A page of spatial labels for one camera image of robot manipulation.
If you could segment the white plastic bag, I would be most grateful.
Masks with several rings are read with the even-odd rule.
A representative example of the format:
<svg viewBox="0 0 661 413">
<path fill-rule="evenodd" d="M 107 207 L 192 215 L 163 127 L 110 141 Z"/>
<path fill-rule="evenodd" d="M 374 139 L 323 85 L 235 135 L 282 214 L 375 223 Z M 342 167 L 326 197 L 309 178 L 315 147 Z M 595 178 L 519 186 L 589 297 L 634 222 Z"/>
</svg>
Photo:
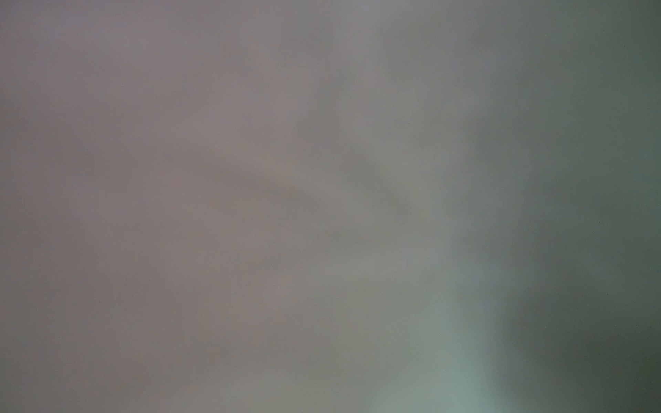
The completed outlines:
<svg viewBox="0 0 661 413">
<path fill-rule="evenodd" d="M 4 1 L 4 412 L 657 412 L 657 1 Z"/>
</svg>

